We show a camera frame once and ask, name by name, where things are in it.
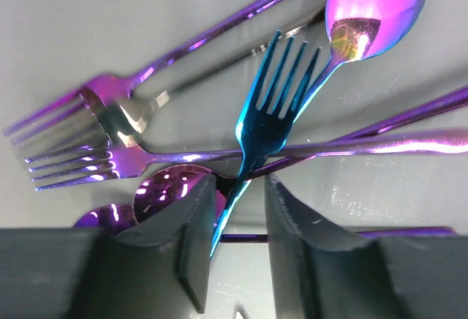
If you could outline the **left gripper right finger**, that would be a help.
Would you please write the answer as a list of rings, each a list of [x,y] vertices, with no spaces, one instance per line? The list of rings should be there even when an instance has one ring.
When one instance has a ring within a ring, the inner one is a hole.
[[[354,233],[265,179],[278,318],[465,318],[467,237],[447,228]]]

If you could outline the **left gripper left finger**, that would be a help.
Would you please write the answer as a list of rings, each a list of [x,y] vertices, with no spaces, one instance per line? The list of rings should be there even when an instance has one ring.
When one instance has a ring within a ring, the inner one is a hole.
[[[72,301],[74,318],[187,318],[205,310],[216,183],[188,194],[138,226],[99,228]]]

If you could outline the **blue fork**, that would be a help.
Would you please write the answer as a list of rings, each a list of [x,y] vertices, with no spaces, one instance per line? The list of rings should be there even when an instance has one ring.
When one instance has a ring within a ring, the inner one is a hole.
[[[279,83],[282,70],[285,66],[290,48],[294,40],[293,38],[289,39],[280,59],[279,65],[275,70],[273,79],[268,86],[266,97],[263,100],[261,106],[257,106],[257,101],[259,100],[266,75],[273,59],[273,53],[275,51],[277,42],[279,41],[279,35],[280,31],[277,30],[268,46],[268,49],[262,60],[258,73],[252,83],[251,90],[246,98],[235,126],[235,136],[243,154],[242,163],[238,172],[238,176],[233,183],[233,187],[230,189],[224,209],[218,219],[216,227],[214,228],[210,255],[215,253],[235,203],[245,190],[245,185],[248,181],[248,175],[253,170],[262,167],[270,156],[280,152],[284,147],[290,134],[293,122],[298,115],[300,104],[305,97],[306,90],[308,88],[312,73],[321,51],[320,47],[316,48],[312,60],[306,68],[301,82],[295,91],[287,112],[285,113],[284,117],[280,117],[279,114],[287,99],[287,95],[289,94],[290,87],[294,81],[295,74],[303,56],[303,52],[308,45],[308,42],[302,42],[301,48],[298,51],[298,55],[296,56],[295,61],[293,62],[293,65],[287,75],[286,81],[284,82],[279,98],[273,107],[273,111],[269,113],[268,107],[272,102],[274,92]]]

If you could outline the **rainbow spoon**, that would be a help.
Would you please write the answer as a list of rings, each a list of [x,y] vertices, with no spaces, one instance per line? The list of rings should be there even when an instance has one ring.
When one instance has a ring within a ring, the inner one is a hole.
[[[338,67],[378,56],[398,43],[415,24],[425,1],[327,0],[325,27],[331,54],[299,111],[305,111]]]

